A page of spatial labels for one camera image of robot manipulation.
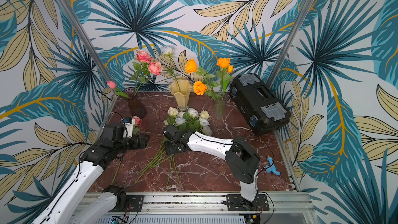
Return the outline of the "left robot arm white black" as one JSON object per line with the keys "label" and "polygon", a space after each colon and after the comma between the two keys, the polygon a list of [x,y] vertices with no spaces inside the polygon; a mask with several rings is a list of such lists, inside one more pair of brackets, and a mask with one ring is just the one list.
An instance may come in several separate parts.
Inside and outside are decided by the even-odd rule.
{"label": "left robot arm white black", "polygon": [[103,127],[99,138],[81,156],[79,164],[60,192],[36,217],[34,224],[94,224],[110,210],[124,210],[127,196],[122,187],[108,186],[84,210],[75,210],[92,184],[111,162],[128,150],[145,149],[149,135],[135,133],[134,124],[111,123]]}

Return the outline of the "pink rose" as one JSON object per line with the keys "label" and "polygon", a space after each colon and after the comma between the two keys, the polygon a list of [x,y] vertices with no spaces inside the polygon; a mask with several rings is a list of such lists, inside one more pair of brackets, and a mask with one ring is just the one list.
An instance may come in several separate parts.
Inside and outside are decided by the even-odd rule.
{"label": "pink rose", "polygon": [[136,85],[134,86],[135,95],[137,95],[140,87],[145,85],[151,79],[149,65],[152,60],[152,57],[143,50],[138,50],[136,56],[138,63],[133,63],[135,72],[130,78],[130,80],[136,81]]}
{"label": "pink rose", "polygon": [[[136,124],[136,126],[135,126],[135,129],[134,129],[134,132],[133,132],[133,135],[136,135],[136,134],[138,134],[138,133],[139,133],[139,131],[140,131],[140,129],[139,129],[137,126],[141,124],[141,122],[142,122],[142,119],[141,119],[141,118],[139,118],[139,117],[137,117],[137,116],[133,116],[132,118],[134,118],[134,119],[135,119],[135,124]],[[116,181],[116,178],[117,178],[117,175],[118,175],[119,169],[120,169],[120,167],[121,167],[121,163],[122,163],[122,161],[123,161],[123,156],[122,156],[122,157],[119,159],[119,164],[118,164],[118,167],[117,167],[117,169],[116,169],[116,172],[115,172],[114,178],[113,178],[113,180],[112,180],[112,184],[114,184],[114,183],[115,183],[115,181]]]}
{"label": "pink rose", "polygon": [[142,62],[136,70],[136,78],[138,81],[137,89],[139,90],[142,86],[147,84],[153,77],[153,75],[159,76],[163,70],[160,62]]}

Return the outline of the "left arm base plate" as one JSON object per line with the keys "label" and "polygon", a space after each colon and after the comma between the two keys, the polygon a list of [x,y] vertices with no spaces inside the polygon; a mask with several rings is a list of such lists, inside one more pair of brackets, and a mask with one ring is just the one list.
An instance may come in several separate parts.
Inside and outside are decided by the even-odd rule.
{"label": "left arm base plate", "polygon": [[141,212],[144,202],[144,195],[126,195],[118,197],[116,206],[109,212]]}

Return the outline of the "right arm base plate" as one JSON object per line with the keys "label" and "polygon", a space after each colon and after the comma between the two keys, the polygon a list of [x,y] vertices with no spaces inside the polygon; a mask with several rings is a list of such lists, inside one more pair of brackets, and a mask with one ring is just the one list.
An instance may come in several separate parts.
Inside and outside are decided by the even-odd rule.
{"label": "right arm base plate", "polygon": [[227,206],[228,211],[269,211],[269,204],[266,195],[257,194],[253,201],[248,201],[244,199],[241,195],[226,195],[226,198],[227,199],[223,201],[223,204]]}

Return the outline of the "orange rose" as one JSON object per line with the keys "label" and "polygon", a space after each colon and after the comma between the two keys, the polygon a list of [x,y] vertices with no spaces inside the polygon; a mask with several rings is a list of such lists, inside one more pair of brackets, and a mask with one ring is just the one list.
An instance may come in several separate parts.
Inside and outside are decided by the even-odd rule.
{"label": "orange rose", "polygon": [[199,75],[202,79],[214,79],[215,75],[208,73],[205,69],[197,66],[196,62],[193,59],[190,59],[185,64],[185,71],[189,74],[195,73]]}
{"label": "orange rose", "polygon": [[222,75],[223,75],[223,69],[228,67],[230,64],[230,59],[229,58],[219,58],[217,60],[217,66],[219,69],[216,71],[216,76],[220,80],[220,93],[224,94],[222,92]]}
{"label": "orange rose", "polygon": [[194,93],[197,95],[207,95],[213,100],[221,99],[222,95],[214,91],[212,84],[213,82],[205,84],[202,81],[196,81],[193,85]]}

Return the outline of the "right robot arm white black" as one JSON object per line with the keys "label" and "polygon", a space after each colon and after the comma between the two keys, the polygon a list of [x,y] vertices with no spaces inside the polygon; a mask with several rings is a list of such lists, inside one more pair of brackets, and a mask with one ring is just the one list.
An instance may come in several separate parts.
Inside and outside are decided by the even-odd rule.
{"label": "right robot arm white black", "polygon": [[169,124],[162,132],[167,155],[185,151],[202,152],[224,160],[240,182],[240,196],[253,202],[258,194],[257,174],[260,156],[244,139],[219,139],[200,132],[179,130]]}

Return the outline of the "pink tulip bud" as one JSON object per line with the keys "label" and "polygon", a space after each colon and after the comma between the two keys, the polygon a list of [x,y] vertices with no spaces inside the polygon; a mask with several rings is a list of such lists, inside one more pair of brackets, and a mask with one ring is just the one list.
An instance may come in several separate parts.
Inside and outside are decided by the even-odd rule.
{"label": "pink tulip bud", "polygon": [[122,91],[117,87],[117,85],[116,85],[114,82],[108,81],[108,82],[107,82],[107,85],[108,85],[109,88],[115,90],[116,95],[118,95],[118,96],[120,96],[120,97],[123,97],[123,98],[126,98],[126,99],[129,98],[129,96],[128,96],[126,93],[122,92]]}

